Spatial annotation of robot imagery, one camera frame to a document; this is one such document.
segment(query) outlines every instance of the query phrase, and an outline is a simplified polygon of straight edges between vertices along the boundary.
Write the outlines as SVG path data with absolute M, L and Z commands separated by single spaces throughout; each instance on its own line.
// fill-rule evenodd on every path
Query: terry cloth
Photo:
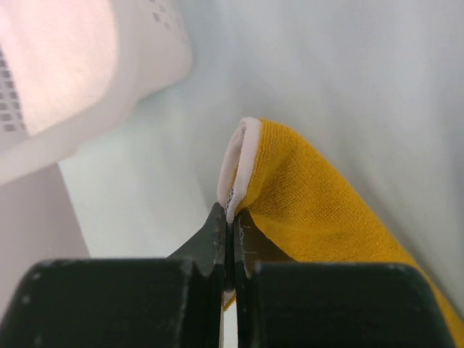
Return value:
M 228 223 L 247 208 L 256 226 L 297 261 L 401 262 L 424 274 L 348 181 L 284 125 L 240 122 L 225 152 L 217 198 Z M 464 347 L 464 322 L 424 276 Z

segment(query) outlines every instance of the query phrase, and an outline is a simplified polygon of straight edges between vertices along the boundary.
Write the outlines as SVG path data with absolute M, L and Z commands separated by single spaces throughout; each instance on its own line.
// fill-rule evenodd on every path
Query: towel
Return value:
M 245 118 L 226 149 L 217 198 L 228 223 L 247 208 L 300 262 L 401 262 L 424 275 L 458 347 L 464 322 L 343 176 L 296 131 Z

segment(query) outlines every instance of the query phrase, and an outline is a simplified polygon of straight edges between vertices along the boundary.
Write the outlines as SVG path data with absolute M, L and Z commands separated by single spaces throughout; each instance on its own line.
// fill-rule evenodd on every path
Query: yellow fabric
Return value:
M 340 173 L 284 125 L 262 120 L 253 175 L 236 212 L 245 207 L 257 227 L 300 262 L 402 262 L 419 268 Z M 464 347 L 464 322 L 431 287 L 457 345 Z

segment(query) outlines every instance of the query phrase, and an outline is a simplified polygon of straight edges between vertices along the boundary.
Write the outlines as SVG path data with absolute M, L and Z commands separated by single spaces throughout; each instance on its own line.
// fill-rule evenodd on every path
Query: laundry basket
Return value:
M 176 0 L 6 1 L 0 22 L 0 185 L 68 157 L 192 66 Z

